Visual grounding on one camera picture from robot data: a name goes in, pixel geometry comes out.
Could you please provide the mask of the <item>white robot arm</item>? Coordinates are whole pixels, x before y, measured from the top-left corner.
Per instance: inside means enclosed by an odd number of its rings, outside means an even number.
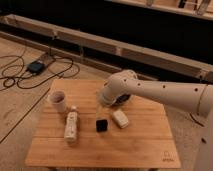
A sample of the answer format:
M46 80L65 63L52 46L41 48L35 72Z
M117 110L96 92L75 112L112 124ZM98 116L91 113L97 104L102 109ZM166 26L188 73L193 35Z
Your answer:
M193 171L213 171L213 85L139 80L133 70L112 74L97 94L102 106L136 95L206 118Z

